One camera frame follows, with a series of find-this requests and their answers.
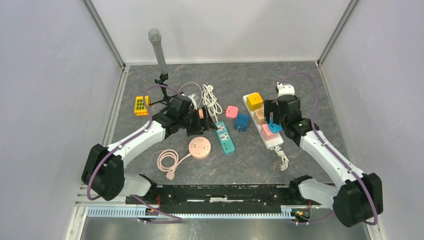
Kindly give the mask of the pink plug charger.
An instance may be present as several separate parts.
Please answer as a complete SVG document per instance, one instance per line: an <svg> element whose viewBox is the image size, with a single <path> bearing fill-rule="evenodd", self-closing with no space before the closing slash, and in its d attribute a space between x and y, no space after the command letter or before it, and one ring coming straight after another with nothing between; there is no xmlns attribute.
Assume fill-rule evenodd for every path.
<svg viewBox="0 0 424 240"><path fill-rule="evenodd" d="M198 115L199 115L199 118L200 119L203 119L204 118L204 113L203 113L203 110L202 109L199 109L198 110Z"/></svg>

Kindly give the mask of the light blue cube adapter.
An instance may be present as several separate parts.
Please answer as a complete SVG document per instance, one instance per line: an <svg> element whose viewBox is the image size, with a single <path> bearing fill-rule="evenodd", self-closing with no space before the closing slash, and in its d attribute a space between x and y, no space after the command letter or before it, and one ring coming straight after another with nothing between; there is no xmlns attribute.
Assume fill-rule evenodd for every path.
<svg viewBox="0 0 424 240"><path fill-rule="evenodd" d="M272 134L277 134L283 130L283 127L280 124L274 123L273 119L271 118L268 123L268 129Z"/></svg>

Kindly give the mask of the round pink power socket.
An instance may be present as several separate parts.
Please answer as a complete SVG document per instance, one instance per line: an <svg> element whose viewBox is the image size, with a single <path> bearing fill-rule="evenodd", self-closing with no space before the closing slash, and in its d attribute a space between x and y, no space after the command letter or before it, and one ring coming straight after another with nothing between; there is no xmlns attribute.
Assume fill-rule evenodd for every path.
<svg viewBox="0 0 424 240"><path fill-rule="evenodd" d="M195 137L190 141L188 151L193 158L203 160L211 153L211 143L205 137Z"/></svg>

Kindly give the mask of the teal power strip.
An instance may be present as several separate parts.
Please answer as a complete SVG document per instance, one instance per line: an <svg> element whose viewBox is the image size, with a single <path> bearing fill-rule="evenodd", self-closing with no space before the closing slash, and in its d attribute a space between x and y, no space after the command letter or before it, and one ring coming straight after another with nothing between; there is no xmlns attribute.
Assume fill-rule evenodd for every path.
<svg viewBox="0 0 424 240"><path fill-rule="evenodd" d="M236 149L225 123L223 121L219 121L215 125L217 126L216 134L224 154L226 156L232 155Z"/></svg>

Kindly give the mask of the dark blue cube adapter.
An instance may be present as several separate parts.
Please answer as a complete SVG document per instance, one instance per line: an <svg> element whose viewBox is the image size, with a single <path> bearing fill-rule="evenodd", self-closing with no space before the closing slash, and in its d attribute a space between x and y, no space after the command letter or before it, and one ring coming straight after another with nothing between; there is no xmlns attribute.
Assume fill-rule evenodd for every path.
<svg viewBox="0 0 424 240"><path fill-rule="evenodd" d="M246 132L249 126L250 116L247 114L239 113L234 121L233 128L239 132Z"/></svg>

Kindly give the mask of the white power strip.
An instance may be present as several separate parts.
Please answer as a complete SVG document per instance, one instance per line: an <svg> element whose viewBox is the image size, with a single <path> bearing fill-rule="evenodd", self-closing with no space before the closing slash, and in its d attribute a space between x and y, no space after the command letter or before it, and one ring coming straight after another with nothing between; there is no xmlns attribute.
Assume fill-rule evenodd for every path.
<svg viewBox="0 0 424 240"><path fill-rule="evenodd" d="M259 136L260 136L260 138L262 139L262 141L263 141L263 143L264 143L264 145L266 146L266 148L267 149L271 149L271 148L274 148L275 146L280 146L280 145L282 145L283 143L284 143L284 140L283 140L283 138L282 138L282 136L278 133L277 134L277 136L275 137L275 138L273 138L273 139L270 139L270 140L266 140L265 138L264 138L264 136L262 135L262 132L261 132L261 129L262 129L262 126L261 125L258 125L257 123L256 123L256 121L255 121L255 118L254 118L254 111L250 111L250 109L249 109L249 107L248 107L248 104L247 104L247 98L248 98L248 95L244 95L243 97L242 97L242 99L243 99L243 103L244 103L244 105L245 105L245 107L246 107L246 109L247 109L247 111L248 111L248 113L249 113L249 115L250 115L250 118L252 119L252 121L253 121L253 124L254 124L254 126L255 126L255 128L256 128L256 130L257 130L257 132L259 133Z"/></svg>

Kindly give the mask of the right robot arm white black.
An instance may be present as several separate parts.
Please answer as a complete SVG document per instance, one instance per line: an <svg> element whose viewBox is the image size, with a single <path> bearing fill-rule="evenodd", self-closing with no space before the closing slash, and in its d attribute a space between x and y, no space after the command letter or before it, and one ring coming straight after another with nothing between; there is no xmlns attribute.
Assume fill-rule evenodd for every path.
<svg viewBox="0 0 424 240"><path fill-rule="evenodd" d="M295 204L317 202L333 211L341 224L378 224L383 212L383 185L376 173L367 174L344 157L324 136L313 118L303 116L301 100L281 95L265 100L264 120L281 125L285 136L307 152L330 176L333 186L309 175L290 182L289 199Z"/></svg>

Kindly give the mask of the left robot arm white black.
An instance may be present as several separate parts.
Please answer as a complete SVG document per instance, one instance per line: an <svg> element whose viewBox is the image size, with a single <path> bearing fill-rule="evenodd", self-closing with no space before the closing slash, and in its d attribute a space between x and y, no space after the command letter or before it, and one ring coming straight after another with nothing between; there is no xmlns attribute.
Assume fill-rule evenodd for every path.
<svg viewBox="0 0 424 240"><path fill-rule="evenodd" d="M136 195L145 204L153 203L157 190L146 176L125 176L127 165L154 144L184 129L188 136L217 130L205 105L195 106L192 99L176 95L160 112L153 114L141 128L108 146L94 145L81 175L87 185L87 198L111 201L120 194Z"/></svg>

